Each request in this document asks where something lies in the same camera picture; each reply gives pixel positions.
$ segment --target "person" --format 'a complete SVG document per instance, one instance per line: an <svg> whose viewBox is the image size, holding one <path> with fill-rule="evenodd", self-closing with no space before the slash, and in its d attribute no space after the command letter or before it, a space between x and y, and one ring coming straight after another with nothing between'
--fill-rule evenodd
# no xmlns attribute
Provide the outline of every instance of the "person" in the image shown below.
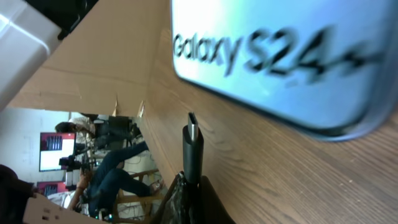
<svg viewBox="0 0 398 224"><path fill-rule="evenodd" d="M80 181L68 208L74 208L78 204L84 191L89 198L92 198L88 203L88 211L91 217L95 217L95 210L99 208L112 211L119 189L134 193L138 197L157 194L164 186L163 181L154 182L148 186L132 178L129 173L120 167L126 159L146 150L148 150L146 143L141 142L132 147L107 153L92 178L89 172L84 174L81 171Z"/></svg>
<svg viewBox="0 0 398 224"><path fill-rule="evenodd" d="M69 122L61 122L56 125L55 131L58 133L76 133L76 148L78 149L84 149L86 146L95 146L101 149L111 142L133 138L133 135L126 130L111 127L107 121L94 124L91 116L72 118Z"/></svg>

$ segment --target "wooden table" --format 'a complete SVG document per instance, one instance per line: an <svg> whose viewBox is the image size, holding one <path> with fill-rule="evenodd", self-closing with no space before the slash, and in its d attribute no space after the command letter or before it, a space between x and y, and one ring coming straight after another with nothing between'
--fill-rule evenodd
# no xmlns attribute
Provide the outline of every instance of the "wooden table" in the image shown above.
<svg viewBox="0 0 398 224"><path fill-rule="evenodd" d="M203 175L237 223L398 223L398 113L365 138L312 140L179 80L166 14L141 131L168 185L194 111Z"/></svg>

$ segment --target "wooden surface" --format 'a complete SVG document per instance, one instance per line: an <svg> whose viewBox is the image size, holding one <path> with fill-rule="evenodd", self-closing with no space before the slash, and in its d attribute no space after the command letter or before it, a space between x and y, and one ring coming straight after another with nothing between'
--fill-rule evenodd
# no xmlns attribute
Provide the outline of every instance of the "wooden surface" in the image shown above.
<svg viewBox="0 0 398 224"><path fill-rule="evenodd" d="M314 141L179 80L170 15L149 82L141 131L170 185L194 111L203 174L237 223L398 223L398 113L365 138Z"/></svg>

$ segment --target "wooden stool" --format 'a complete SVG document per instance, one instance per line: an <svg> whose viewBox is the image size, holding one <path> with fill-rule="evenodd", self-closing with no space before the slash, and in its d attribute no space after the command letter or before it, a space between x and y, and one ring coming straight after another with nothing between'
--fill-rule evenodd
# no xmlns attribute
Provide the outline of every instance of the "wooden stool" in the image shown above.
<svg viewBox="0 0 398 224"><path fill-rule="evenodd" d="M158 172L158 169L148 170L136 174L130 175L131 177L135 178L138 177L139 181L142 182L145 175L153 175L154 173ZM158 194L155 196L149 197L138 197L137 195L124 195L123 190L119 190L118 197L113 205L113 223L149 223L150 222L150 213L152 211L152 202L154 200L162 200L163 195ZM141 204L142 210L144 211L144 220L132 220L129 218L120 218L118 212L118 204L122 203L131 203L131 202L139 202Z"/></svg>

